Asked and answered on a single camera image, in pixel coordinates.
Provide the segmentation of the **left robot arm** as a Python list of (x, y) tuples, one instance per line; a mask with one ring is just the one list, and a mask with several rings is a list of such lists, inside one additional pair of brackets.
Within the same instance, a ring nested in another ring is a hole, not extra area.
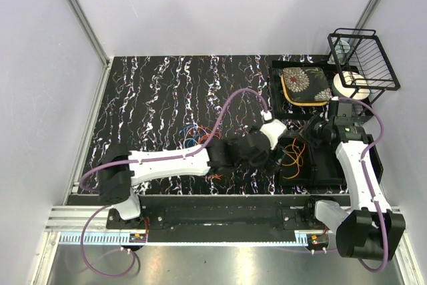
[(214, 137), (207, 145), (161, 152), (109, 154), (97, 173), (101, 204), (112, 205), (131, 229), (143, 224), (144, 213), (132, 186), (172, 176), (230, 175), (242, 166), (264, 168), (273, 162), (287, 127), (265, 123), (242, 137)]

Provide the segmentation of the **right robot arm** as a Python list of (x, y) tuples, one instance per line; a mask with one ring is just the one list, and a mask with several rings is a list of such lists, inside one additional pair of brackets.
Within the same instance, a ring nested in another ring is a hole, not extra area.
[(314, 115), (298, 137), (313, 148), (326, 144), (332, 147), (349, 189), (350, 211), (342, 209), (332, 197), (312, 196), (304, 206), (303, 221), (311, 229), (324, 225), (333, 232), (341, 257), (360, 262), (377, 260), (386, 265), (394, 256), (406, 222), (402, 214), (392, 211), (380, 190), (370, 159), (370, 150), (379, 141), (368, 141), (364, 128), (338, 114), (344, 103), (371, 110), (363, 101), (333, 97), (327, 115)]

